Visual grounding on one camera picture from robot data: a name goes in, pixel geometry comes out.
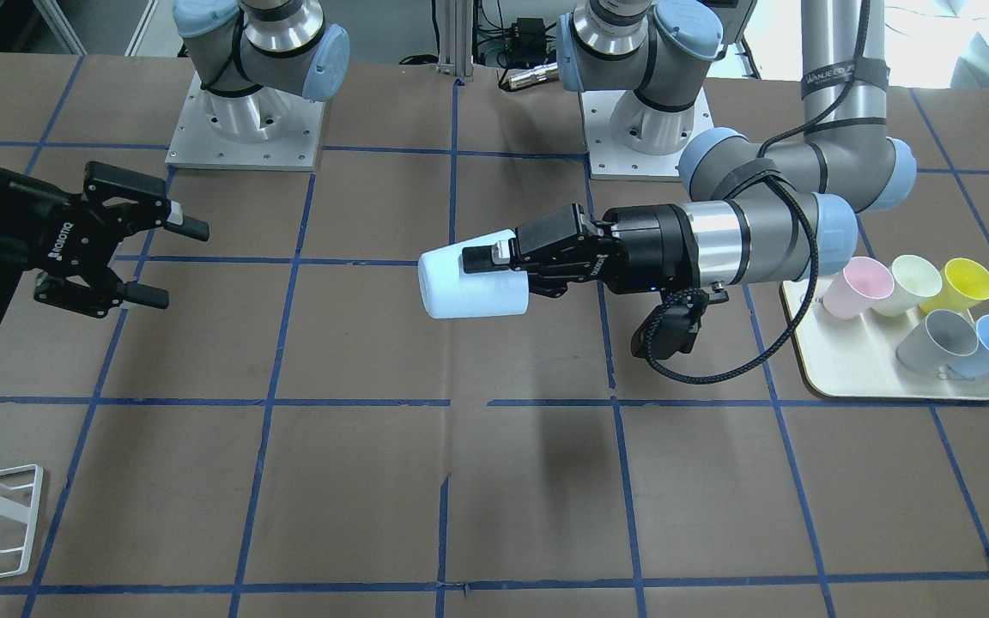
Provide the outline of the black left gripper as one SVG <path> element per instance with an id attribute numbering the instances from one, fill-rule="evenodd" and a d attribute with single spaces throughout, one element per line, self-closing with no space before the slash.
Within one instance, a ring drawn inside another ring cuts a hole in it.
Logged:
<path id="1" fill-rule="evenodd" d="M 462 271 L 524 270 L 531 292 L 549 297 L 589 281 L 615 294 L 682 292 L 701 287 L 697 250 L 674 203 L 614 208 L 600 220 L 572 203 L 518 226 L 514 241 L 464 247 Z"/>

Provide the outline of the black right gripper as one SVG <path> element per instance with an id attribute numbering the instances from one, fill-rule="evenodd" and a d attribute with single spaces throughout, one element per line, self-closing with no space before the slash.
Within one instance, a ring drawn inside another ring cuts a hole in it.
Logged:
<path id="1" fill-rule="evenodd" d="M 68 193 L 0 167 L 0 325 L 29 270 L 39 272 L 35 300 L 67 312 L 101 319 L 122 302 L 167 309 L 167 290 L 122 281 L 111 266 L 125 239 L 150 228 L 209 239 L 209 224 L 145 173 L 90 161 L 82 191 Z"/>

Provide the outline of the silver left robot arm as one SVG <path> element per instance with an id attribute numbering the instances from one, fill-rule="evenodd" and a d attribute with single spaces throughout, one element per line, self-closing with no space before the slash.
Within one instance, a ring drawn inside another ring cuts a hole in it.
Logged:
<path id="1" fill-rule="evenodd" d="M 613 208 L 593 220 L 570 204 L 515 230 L 419 261 L 425 306 L 464 293 L 468 317 L 525 312 L 574 282 L 615 294 L 797 281 L 844 269 L 857 215 L 899 206 L 917 180 L 910 146 L 887 129 L 882 1 L 804 1 L 805 121 L 761 143 L 737 130 L 692 136 L 677 164 L 686 203 Z M 561 78 L 574 93 L 627 90 L 628 112 L 689 118 L 722 46 L 715 8 L 698 1 L 587 1 L 558 23 Z"/>

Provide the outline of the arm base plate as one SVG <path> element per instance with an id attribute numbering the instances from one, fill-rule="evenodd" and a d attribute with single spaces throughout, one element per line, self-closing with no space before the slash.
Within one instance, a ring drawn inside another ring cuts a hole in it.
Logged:
<path id="1" fill-rule="evenodd" d="M 593 179 L 680 181 L 680 156 L 692 138 L 714 127 L 706 93 L 691 108 L 648 108 L 632 91 L 579 94 Z"/>
<path id="2" fill-rule="evenodd" d="M 263 88 L 225 98 L 193 75 L 166 164 L 199 171 L 313 172 L 326 104 Z"/>

